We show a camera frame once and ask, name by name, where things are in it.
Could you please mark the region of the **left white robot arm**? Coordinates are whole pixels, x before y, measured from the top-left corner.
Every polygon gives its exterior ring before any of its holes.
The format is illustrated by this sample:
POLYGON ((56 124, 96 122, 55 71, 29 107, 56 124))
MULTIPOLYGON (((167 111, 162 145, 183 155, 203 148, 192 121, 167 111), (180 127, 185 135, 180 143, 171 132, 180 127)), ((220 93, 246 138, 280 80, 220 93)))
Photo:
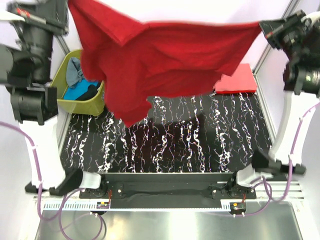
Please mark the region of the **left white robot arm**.
POLYGON ((30 146, 31 181, 28 193, 49 191, 64 196, 76 189, 90 189, 97 198, 108 193, 98 173, 81 169, 66 172, 57 140, 58 90, 48 86, 54 38, 69 32, 68 3, 65 0, 13 0, 0 13, 10 23, 20 48, 0 47, 0 83, 10 94, 17 131, 30 146))

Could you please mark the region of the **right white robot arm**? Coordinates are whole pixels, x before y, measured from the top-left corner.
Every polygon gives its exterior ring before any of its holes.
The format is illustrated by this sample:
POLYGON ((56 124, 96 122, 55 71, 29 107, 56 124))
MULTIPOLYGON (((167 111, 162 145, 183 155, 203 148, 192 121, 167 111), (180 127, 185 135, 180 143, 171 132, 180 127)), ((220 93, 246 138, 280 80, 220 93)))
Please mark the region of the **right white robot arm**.
POLYGON ((320 104, 319 11, 306 14, 299 10, 285 18, 263 20, 259 25, 268 44, 288 58, 282 75, 284 107, 272 147, 268 152, 256 150, 251 163, 230 179, 227 192, 235 199, 261 178, 305 174, 303 143, 320 104))

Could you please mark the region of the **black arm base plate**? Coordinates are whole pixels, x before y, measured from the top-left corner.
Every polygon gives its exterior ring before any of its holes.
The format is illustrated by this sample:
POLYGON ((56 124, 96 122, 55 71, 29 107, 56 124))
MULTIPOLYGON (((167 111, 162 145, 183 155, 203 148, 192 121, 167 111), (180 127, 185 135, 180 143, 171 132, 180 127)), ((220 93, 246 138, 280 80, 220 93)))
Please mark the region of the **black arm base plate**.
POLYGON ((221 200, 256 199, 254 189, 236 186, 233 173, 107 173, 102 183, 79 197, 110 197, 113 210, 220 209, 221 200))

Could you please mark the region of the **red t shirt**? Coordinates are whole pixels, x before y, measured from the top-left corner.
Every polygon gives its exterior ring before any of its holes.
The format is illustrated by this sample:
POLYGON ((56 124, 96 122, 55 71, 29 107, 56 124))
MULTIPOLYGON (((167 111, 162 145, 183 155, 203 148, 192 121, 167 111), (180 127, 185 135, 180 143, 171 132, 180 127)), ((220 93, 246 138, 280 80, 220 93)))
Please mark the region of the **red t shirt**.
POLYGON ((261 32, 258 22, 140 22, 96 0, 68 3, 89 81, 104 82, 104 102, 127 127, 144 119, 148 97, 210 92, 236 71, 261 32))

